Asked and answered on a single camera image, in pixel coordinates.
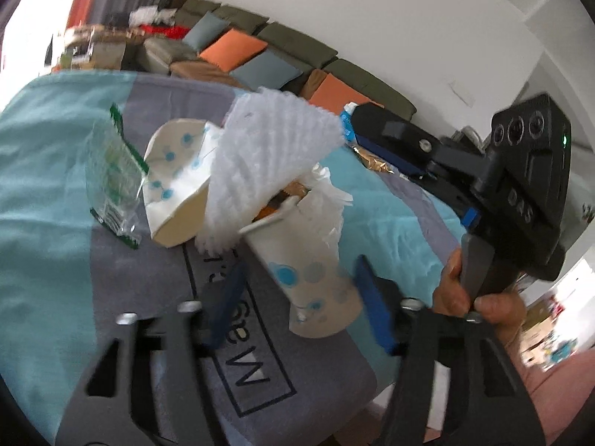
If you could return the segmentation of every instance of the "orange pillow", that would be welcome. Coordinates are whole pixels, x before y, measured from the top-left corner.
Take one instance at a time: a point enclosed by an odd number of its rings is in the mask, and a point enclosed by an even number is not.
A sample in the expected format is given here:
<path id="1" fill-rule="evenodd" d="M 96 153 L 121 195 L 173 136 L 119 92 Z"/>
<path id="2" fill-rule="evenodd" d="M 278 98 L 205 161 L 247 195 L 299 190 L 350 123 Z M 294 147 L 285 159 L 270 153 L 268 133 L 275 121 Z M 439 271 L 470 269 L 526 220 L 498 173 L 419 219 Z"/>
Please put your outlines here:
<path id="1" fill-rule="evenodd" d="M 267 48 L 268 43 L 258 40 L 234 28 L 200 54 L 210 64 L 217 65 L 224 72 L 231 72 L 245 64 L 257 53 Z"/>
<path id="2" fill-rule="evenodd" d="M 345 104 L 355 102 L 361 105 L 371 101 L 371 99 L 341 82 L 334 75 L 328 74 L 308 102 L 313 106 L 322 107 L 340 115 Z"/>

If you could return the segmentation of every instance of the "person's thumb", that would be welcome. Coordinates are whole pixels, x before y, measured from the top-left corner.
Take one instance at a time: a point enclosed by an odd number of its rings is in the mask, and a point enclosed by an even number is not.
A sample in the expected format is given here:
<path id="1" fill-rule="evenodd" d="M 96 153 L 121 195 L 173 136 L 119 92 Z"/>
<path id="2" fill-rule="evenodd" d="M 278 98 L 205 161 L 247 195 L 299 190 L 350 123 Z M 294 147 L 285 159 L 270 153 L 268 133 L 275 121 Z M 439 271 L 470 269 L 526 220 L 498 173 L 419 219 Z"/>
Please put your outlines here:
<path id="1" fill-rule="evenodd" d="M 516 293 L 500 293 L 478 297 L 475 309 L 493 325 L 499 339 L 507 345 L 521 327 L 527 310 L 522 298 Z"/>

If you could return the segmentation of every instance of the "blue polka dot paper cup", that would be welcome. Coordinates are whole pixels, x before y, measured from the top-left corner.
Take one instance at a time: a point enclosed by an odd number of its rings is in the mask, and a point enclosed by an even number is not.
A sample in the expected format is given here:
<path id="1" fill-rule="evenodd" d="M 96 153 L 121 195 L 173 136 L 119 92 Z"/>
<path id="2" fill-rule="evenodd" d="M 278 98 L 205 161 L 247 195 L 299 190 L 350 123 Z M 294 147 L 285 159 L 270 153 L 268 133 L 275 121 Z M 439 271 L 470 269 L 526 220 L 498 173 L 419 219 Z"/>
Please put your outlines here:
<path id="1" fill-rule="evenodd" d="M 143 196 L 151 238 L 164 247 L 184 243 L 200 231 L 210 167 L 222 133 L 206 120 L 176 119 L 151 138 Z"/>
<path id="2" fill-rule="evenodd" d="M 240 233 L 291 302 L 293 333 L 328 337 L 344 330 L 362 312 L 351 277 L 292 198 L 278 212 Z"/>

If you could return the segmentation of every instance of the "sofa cushion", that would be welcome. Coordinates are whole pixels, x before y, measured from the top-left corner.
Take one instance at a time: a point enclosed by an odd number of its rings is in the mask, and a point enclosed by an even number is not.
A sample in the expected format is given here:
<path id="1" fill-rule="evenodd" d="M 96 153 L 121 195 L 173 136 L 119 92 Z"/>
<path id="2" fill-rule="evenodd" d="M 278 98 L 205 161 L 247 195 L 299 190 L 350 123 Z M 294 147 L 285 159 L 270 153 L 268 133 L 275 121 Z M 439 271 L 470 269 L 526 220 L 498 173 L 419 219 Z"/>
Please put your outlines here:
<path id="1" fill-rule="evenodd" d="M 248 34 L 253 34 L 260 25 L 267 23 L 268 17 L 261 14 L 251 13 L 235 6 L 223 5 L 213 11 L 219 18 L 223 18 L 231 23 L 231 25 L 245 31 Z"/>
<path id="2" fill-rule="evenodd" d="M 214 12 L 219 6 L 221 6 L 221 3 L 210 0 L 188 0 L 182 5 L 181 10 L 188 13 L 206 14 L 206 12 Z"/>
<path id="3" fill-rule="evenodd" d="M 365 104 L 370 99 L 329 74 L 308 102 L 340 115 L 346 104 Z"/>
<path id="4" fill-rule="evenodd" d="M 231 72 L 267 48 L 267 43 L 232 28 L 200 54 L 200 58 Z"/>
<path id="5" fill-rule="evenodd" d="M 395 89 L 369 72 L 351 62 L 338 59 L 324 68 L 361 94 L 385 106 L 389 111 L 405 120 L 411 120 L 417 112 L 415 106 Z"/>
<path id="6" fill-rule="evenodd" d="M 145 41 L 145 49 L 160 58 L 164 64 L 171 65 L 174 62 L 198 60 L 196 50 L 181 40 L 155 37 Z"/>
<path id="7" fill-rule="evenodd" d="M 320 69 L 329 62 L 337 50 L 324 43 L 298 32 L 293 28 L 273 22 L 258 33 L 258 38 L 275 45 L 284 52 L 306 62 L 314 68 Z"/>
<path id="8" fill-rule="evenodd" d="M 190 30 L 183 42 L 195 49 L 197 52 L 202 52 L 206 47 L 215 41 L 219 35 L 229 26 L 229 22 L 222 20 L 211 12 L 206 14 L 200 21 Z"/>
<path id="9" fill-rule="evenodd" d="M 201 82 L 212 82 L 216 84 L 229 85 L 231 87 L 250 90 L 231 75 L 223 72 L 219 67 L 209 62 L 176 62 L 171 64 L 171 74 L 176 77 L 182 77 Z"/>
<path id="10" fill-rule="evenodd" d="M 314 92 L 322 85 L 328 74 L 324 70 L 314 69 L 308 77 L 308 80 L 299 92 L 299 96 L 306 100 L 310 100 Z"/>
<path id="11" fill-rule="evenodd" d="M 270 50 L 262 52 L 230 73 L 233 78 L 252 90 L 257 90 L 259 87 L 279 90 L 301 74 L 301 70 L 288 64 Z"/>
<path id="12" fill-rule="evenodd" d="M 177 26 L 185 26 L 186 28 L 192 28 L 195 26 L 202 15 L 200 13 L 191 13 L 187 12 L 186 10 L 178 10 L 174 17 Z"/>
<path id="13" fill-rule="evenodd" d="M 170 66 L 162 61 L 153 52 L 141 47 L 136 54 L 136 63 L 151 74 L 169 75 Z"/>
<path id="14" fill-rule="evenodd" d="M 300 90 L 302 89 L 303 85 L 308 80 L 308 77 L 314 70 L 314 67 L 312 67 L 309 64 L 306 64 L 306 62 L 302 62 L 302 61 L 298 60 L 297 58 L 293 57 L 292 55 L 289 55 L 289 53 L 286 53 L 283 50 L 280 50 L 277 47 L 274 47 L 272 45 L 269 45 L 267 47 L 267 50 L 270 50 L 277 57 L 281 57 L 289 65 L 291 65 L 292 67 L 295 67 L 299 71 L 301 71 L 301 74 L 298 77 L 289 81 L 283 87 L 281 87 L 281 90 L 283 90 L 285 92 L 291 92 L 292 94 L 298 95 Z"/>

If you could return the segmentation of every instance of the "hand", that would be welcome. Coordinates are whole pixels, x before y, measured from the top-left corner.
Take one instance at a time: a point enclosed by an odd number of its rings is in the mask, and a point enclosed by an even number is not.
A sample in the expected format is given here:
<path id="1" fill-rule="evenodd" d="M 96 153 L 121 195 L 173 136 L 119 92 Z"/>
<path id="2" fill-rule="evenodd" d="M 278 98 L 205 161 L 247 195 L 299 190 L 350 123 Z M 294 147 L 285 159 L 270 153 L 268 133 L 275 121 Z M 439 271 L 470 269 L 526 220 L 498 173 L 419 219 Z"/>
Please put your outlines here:
<path id="1" fill-rule="evenodd" d="M 471 309 L 471 299 L 460 285 L 462 266 L 462 251 L 458 248 L 448 258 L 440 284 L 432 295 L 435 312 L 462 317 Z M 473 305 L 485 320 L 496 327 L 496 336 L 504 346 L 517 336 L 527 315 L 525 304 L 516 291 L 477 297 Z"/>

